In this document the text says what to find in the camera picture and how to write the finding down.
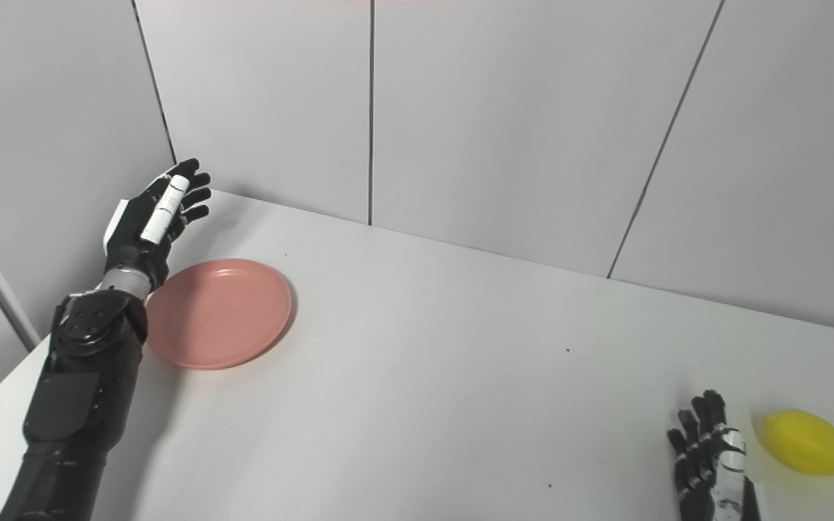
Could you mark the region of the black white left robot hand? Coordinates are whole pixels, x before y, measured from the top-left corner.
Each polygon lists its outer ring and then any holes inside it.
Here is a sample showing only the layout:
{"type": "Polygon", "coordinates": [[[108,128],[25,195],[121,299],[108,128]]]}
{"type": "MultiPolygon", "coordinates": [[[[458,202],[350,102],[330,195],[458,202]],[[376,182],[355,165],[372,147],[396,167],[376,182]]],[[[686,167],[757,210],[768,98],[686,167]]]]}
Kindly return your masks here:
{"type": "Polygon", "coordinates": [[[197,158],[185,159],[156,176],[146,189],[122,199],[104,234],[104,271],[139,271],[157,290],[169,276],[172,244],[192,222],[209,215],[211,175],[197,158]]]}

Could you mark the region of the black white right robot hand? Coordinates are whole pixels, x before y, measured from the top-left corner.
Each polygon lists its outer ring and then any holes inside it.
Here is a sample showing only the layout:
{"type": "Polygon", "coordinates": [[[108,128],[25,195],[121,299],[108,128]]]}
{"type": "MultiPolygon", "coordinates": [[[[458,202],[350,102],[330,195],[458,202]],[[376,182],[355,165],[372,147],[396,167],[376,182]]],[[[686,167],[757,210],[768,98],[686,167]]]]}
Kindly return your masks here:
{"type": "Polygon", "coordinates": [[[746,475],[744,435],[729,425],[714,389],[676,413],[667,432],[674,449],[674,488],[682,520],[762,520],[754,481],[746,475]]]}

